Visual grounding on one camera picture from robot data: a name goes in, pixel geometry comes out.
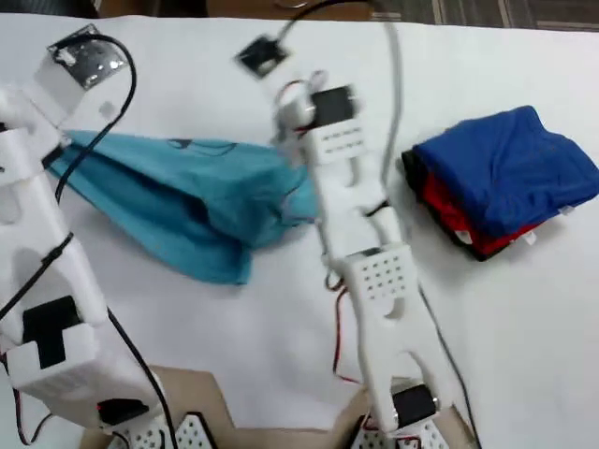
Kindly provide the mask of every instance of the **teal cloth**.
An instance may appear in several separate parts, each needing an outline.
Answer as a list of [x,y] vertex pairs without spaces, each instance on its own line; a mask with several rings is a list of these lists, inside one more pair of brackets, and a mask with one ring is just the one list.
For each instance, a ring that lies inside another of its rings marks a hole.
[[[51,165],[60,176],[95,133]],[[69,185],[181,273],[205,282],[246,283],[251,251],[317,212],[305,167],[272,148],[223,140],[111,134],[75,170]]]

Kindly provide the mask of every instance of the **black cable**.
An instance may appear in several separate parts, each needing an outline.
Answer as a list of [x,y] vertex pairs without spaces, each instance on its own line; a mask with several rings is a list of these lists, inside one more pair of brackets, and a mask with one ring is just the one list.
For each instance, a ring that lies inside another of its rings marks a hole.
[[29,278],[29,280],[19,289],[15,296],[12,297],[2,309],[0,309],[0,321],[7,316],[12,308],[17,305],[17,303],[27,294],[27,292],[29,292],[29,290],[31,290],[39,278],[41,278],[48,268],[50,268],[52,263],[62,255],[63,250],[71,240],[73,240],[73,233],[69,232],[68,236],[66,236],[66,239],[64,239],[60,245],[51,250],[46,257],[41,259],[41,266],[37,269],[33,276]]
[[110,310],[110,307],[108,307],[108,310],[109,310],[110,322],[112,323],[112,325],[114,326],[116,331],[119,333],[119,335],[123,339],[124,344],[126,344],[127,347],[129,348],[129,351],[131,351],[131,354],[138,361],[139,366],[141,367],[141,369],[145,373],[146,377],[150,381],[150,384],[152,384],[152,387],[153,387],[154,391],[156,392],[156,395],[158,396],[158,400],[160,400],[160,405],[162,405],[162,409],[164,410],[165,417],[167,418],[168,433],[170,436],[170,440],[172,441],[172,447],[174,449],[178,449],[179,446],[177,444],[177,435],[176,435],[176,431],[175,431],[175,426],[172,421],[172,415],[170,414],[170,408],[168,407],[167,399],[165,398],[165,395],[162,393],[162,389],[160,388],[160,385],[154,378],[152,371],[150,370],[150,367],[148,367],[145,360],[139,353],[138,348],[135,346],[135,344],[133,344],[133,341],[131,341],[131,339],[129,338],[129,336],[124,331],[121,324],[119,323],[119,320],[116,319],[116,316],[114,316],[114,313],[112,313],[112,311]]
[[422,299],[424,300],[424,304],[427,307],[427,310],[429,311],[429,315],[431,316],[432,322],[434,323],[434,327],[437,331],[437,336],[439,337],[441,346],[443,346],[443,350],[445,351],[447,358],[449,359],[451,368],[453,368],[453,370],[456,373],[456,376],[458,377],[458,382],[460,382],[460,387],[461,387],[462,393],[464,395],[464,400],[466,402],[466,411],[468,412],[468,419],[470,420],[470,425],[472,426],[472,431],[475,436],[476,445],[478,446],[478,449],[482,449],[483,446],[480,443],[480,437],[478,436],[478,430],[476,430],[475,417],[474,417],[474,414],[472,413],[472,406],[470,405],[470,397],[468,395],[468,388],[466,388],[466,382],[464,382],[464,378],[461,376],[461,372],[460,372],[460,369],[458,368],[458,364],[456,363],[456,360],[453,358],[451,351],[449,351],[449,346],[447,345],[446,339],[443,337],[443,334],[441,333],[441,328],[439,327],[439,322],[437,321],[437,317],[432,312],[432,308],[431,308],[429,299],[425,295],[424,290],[422,289],[422,285],[420,285],[420,284],[418,285],[418,291],[420,292],[420,295],[422,296]]
[[[277,42],[282,43],[283,39],[286,38],[289,30],[293,25],[309,16],[310,14],[324,9],[326,7],[332,7],[334,5],[342,5],[345,3],[365,3],[369,5],[375,12],[380,13],[384,18],[388,18],[388,11],[383,2],[379,0],[325,0],[320,3],[316,3],[311,7],[307,7],[295,15],[292,19],[285,24],[285,26],[279,32],[277,36]],[[389,20],[383,21],[383,25],[387,31],[387,38],[389,43],[390,59],[391,59],[391,77],[393,83],[393,96],[395,101],[393,103],[393,113],[391,116],[391,125],[389,127],[389,135],[387,138],[387,146],[385,148],[385,160],[383,161],[383,168],[381,173],[381,179],[383,185],[387,185],[387,176],[391,162],[395,154],[395,139],[397,138],[398,129],[400,127],[400,118],[402,116],[402,58],[400,43],[397,36],[397,29],[395,25]]]
[[131,449],[131,444],[129,444],[129,440],[125,438],[124,435],[121,435],[119,432],[112,432],[112,436],[124,442],[124,447],[126,449]]
[[138,71],[135,67],[135,63],[133,61],[133,56],[127,49],[127,47],[119,40],[115,39],[111,36],[105,35],[79,35],[68,37],[66,39],[61,40],[56,44],[56,51],[54,54],[58,54],[58,52],[66,47],[70,47],[71,45],[78,45],[84,42],[89,42],[92,40],[102,40],[104,42],[109,42],[119,48],[124,54],[125,59],[129,64],[129,69],[131,70],[131,87],[129,88],[129,93],[123,103],[123,107],[121,108],[121,112],[116,116],[114,120],[108,123],[104,129],[102,129],[95,138],[77,155],[75,160],[68,166],[65,170],[65,173],[58,180],[58,185],[56,186],[56,191],[54,192],[54,196],[56,197],[56,201],[60,203],[61,196],[63,195],[63,190],[65,190],[66,183],[71,174],[77,169],[77,167],[83,162],[90,152],[92,152],[95,146],[102,140],[106,134],[117,124],[124,116],[124,114],[129,109],[129,105],[133,100],[133,95],[138,87]]

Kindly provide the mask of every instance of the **stack of folded clothes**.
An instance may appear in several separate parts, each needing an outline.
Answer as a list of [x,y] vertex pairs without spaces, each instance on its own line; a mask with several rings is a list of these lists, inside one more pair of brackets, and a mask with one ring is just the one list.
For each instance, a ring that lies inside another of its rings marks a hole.
[[434,220],[481,261],[599,194],[593,161],[531,106],[461,122],[402,160]]

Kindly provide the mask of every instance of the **metal bracket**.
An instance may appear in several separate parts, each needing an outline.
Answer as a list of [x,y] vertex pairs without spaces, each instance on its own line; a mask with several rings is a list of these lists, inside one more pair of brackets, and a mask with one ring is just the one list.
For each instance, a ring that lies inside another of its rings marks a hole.
[[[90,23],[67,38],[97,34],[99,34],[99,31]],[[86,91],[89,91],[126,66],[124,57],[109,42],[89,41],[78,45],[71,45],[56,52],[59,43],[60,41],[48,47],[52,59],[55,63],[64,67],[71,77]]]

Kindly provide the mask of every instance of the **white plastic part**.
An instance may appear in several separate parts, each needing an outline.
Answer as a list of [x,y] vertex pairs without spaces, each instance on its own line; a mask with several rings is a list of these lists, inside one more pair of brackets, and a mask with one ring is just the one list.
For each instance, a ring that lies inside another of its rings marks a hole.
[[64,122],[85,95],[85,90],[49,54],[22,91],[54,126]]
[[[430,420],[420,426],[413,434],[420,437],[422,449],[454,449],[449,447],[437,426]],[[417,442],[397,441],[389,439],[385,433],[378,430],[362,429],[354,440],[351,449],[417,449]]]
[[358,355],[373,415],[385,432],[397,429],[390,392],[424,383],[452,404],[451,371],[417,289],[410,247],[384,246],[374,255],[346,258],[343,277],[358,318]]
[[[47,153],[34,150],[44,142],[36,136],[37,127],[31,135],[26,128],[11,129],[0,133],[0,189],[8,189],[16,198],[20,218],[15,223],[0,224],[0,304],[8,301],[18,290],[17,279],[27,279],[39,266],[39,261],[60,245],[68,234],[63,214],[54,199],[50,183],[34,154]],[[21,267],[18,272],[15,260],[20,253],[37,254],[37,262]],[[14,343],[22,341],[22,311],[58,297],[73,296],[82,321],[99,325],[108,318],[106,302],[95,281],[91,267],[79,242],[73,239],[63,255],[51,267],[52,272],[68,282],[56,291],[34,288],[5,319],[0,322],[0,333]]]
[[[58,147],[63,139],[63,134],[18,89],[0,86],[0,122],[8,129],[25,128],[26,130],[25,143],[29,151],[18,155],[15,152],[22,153],[22,151],[20,148],[15,148],[11,157],[28,157],[39,162]],[[0,185],[6,183],[7,179],[0,180]]]
[[108,322],[100,328],[83,323],[65,329],[66,360],[45,369],[39,367],[34,341],[16,346],[7,352],[12,386],[83,427],[110,428],[100,421],[97,404],[112,398],[141,400],[151,409],[139,420],[151,419],[161,412],[156,394],[114,332]]
[[307,126],[314,119],[316,107],[309,96],[309,86],[299,82],[286,89],[280,100],[282,105],[278,112],[279,121],[289,129]]
[[[389,437],[408,431],[420,423],[398,429],[392,393],[425,384],[437,407],[448,407],[451,369],[418,292],[412,254],[387,203],[380,169],[357,118],[311,129],[287,144],[305,154],[318,195],[325,262],[344,279],[353,301],[373,416]],[[340,176],[343,169],[351,175]]]
[[304,140],[308,162],[313,166],[350,159],[367,151],[357,120],[316,128],[306,134]]
[[[164,416],[159,416],[145,426],[128,428],[123,431],[130,449],[172,449],[168,427]],[[199,413],[188,413],[177,429],[179,449],[216,449],[212,444],[210,431],[204,427]],[[114,438],[108,449],[127,449],[119,438]]]

